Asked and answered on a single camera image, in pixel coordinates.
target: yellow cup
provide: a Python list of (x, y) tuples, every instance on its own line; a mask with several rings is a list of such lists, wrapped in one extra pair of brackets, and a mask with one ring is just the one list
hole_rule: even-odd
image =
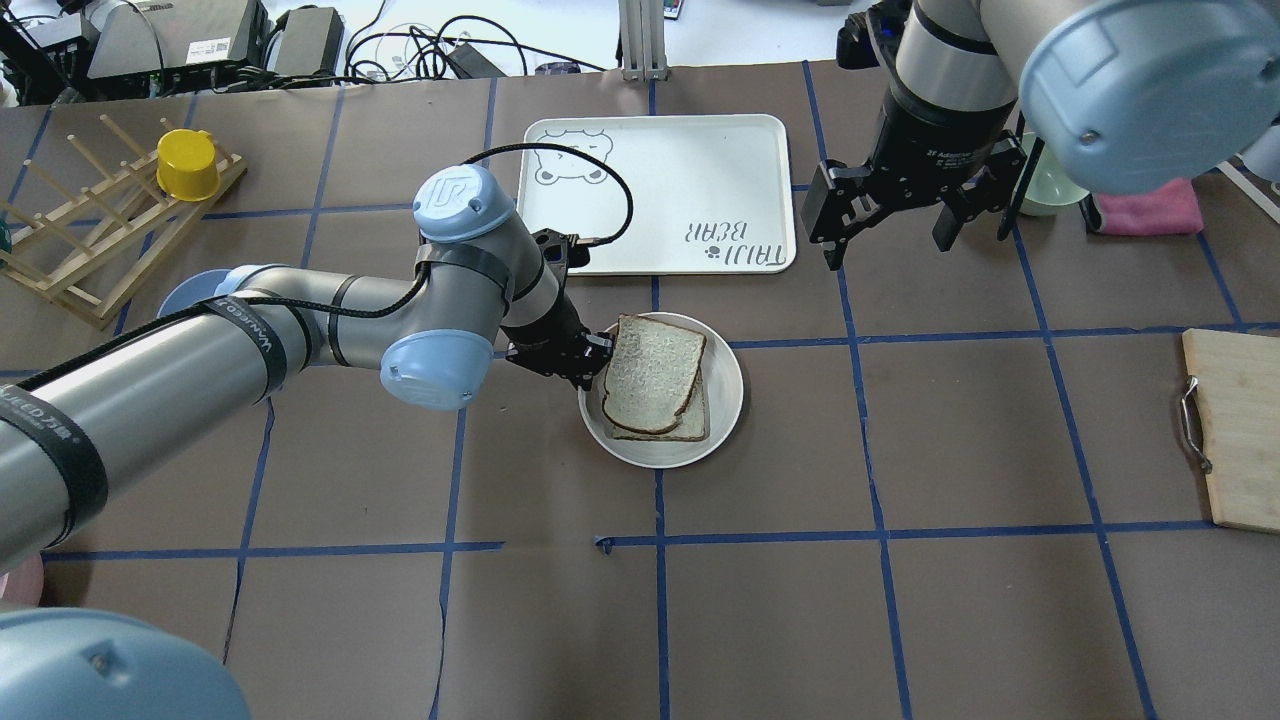
[(200, 202), (221, 186), (214, 138), (205, 131), (169, 131), (160, 138), (156, 155), (156, 182), (178, 200)]

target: pink towel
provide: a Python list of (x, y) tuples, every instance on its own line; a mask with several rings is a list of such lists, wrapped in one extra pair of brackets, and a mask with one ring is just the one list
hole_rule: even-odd
[(1196, 190), (1181, 178), (1146, 195), (1092, 195), (1082, 209), (1089, 231), (1102, 234), (1194, 234), (1204, 229)]

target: rectangular tray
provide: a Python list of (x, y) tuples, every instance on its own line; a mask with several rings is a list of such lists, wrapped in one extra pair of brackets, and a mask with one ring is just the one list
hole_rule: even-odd
[[(539, 120), (526, 142), (604, 160), (631, 186), (635, 218), (591, 250), (582, 275), (778, 273), (796, 254), (786, 128), (773, 115), (663, 115)], [(617, 184), (567, 154), (525, 151), (517, 208), (529, 229), (614, 232)]]

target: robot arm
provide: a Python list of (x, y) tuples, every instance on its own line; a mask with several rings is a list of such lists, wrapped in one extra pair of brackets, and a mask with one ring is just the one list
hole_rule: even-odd
[(0, 573), (315, 363), (376, 369), (396, 397), (457, 410), (479, 391), (500, 327), (509, 360), (590, 387), (613, 343), (564, 293), (563, 261), (581, 261), (582, 247), (531, 234), (477, 165), (433, 176), (413, 215), (412, 283), (238, 268), (177, 322), (0, 387)]
[(850, 18), (837, 56), (884, 65), (890, 87), (868, 160), (824, 160), (801, 208), (831, 269), (895, 211), (943, 204), (945, 251), (1007, 210), (1019, 97), (1068, 174), (1112, 195), (1208, 170), (1280, 113), (1276, 0), (883, 0)]

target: white floor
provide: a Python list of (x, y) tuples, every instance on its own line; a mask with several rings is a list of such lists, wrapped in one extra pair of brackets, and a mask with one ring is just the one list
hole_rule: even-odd
[[(370, 22), (380, 0), (329, 0), (317, 3), (337, 8), (347, 32)], [(95, 0), (90, 4), (90, 20), (101, 26), (110, 9), (120, 0)], [(264, 0), (278, 17), (284, 10), (303, 4), (301, 0)], [(856, 1), (855, 5), (865, 3)], [(836, 31), (844, 23), (850, 5), (818, 6), (817, 0), (685, 0), (677, 20), (667, 20), (666, 42), (669, 65), (732, 65), (822, 60), (835, 56)], [(54, 0), (13, 0), (18, 15), (58, 13)], [(618, 4), (616, 0), (467, 0), (466, 3), (428, 0), (388, 0), (381, 19), (370, 32), (390, 31), (406, 23), (439, 27), (457, 14), (492, 18), (506, 26), (521, 44), (562, 53), (605, 68), (616, 67), (618, 38)], [(467, 31), (474, 37), (502, 38), (481, 23), (466, 22), (449, 28)], [(390, 63), (403, 56), (404, 44), (388, 38), (381, 47), (366, 45), (357, 58)], [(513, 50), (483, 50), (494, 64), (508, 74), (520, 73), (520, 60)], [(530, 55), (530, 69), (548, 58)]]

